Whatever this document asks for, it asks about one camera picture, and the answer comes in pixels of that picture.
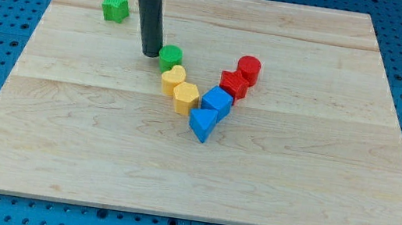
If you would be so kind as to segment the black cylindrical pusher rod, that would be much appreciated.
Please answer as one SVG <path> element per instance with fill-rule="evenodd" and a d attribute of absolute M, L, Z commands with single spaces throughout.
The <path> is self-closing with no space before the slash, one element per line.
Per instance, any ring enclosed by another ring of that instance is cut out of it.
<path fill-rule="evenodd" d="M 138 0 L 141 49 L 147 57 L 158 57 L 163 46 L 162 0 Z"/>

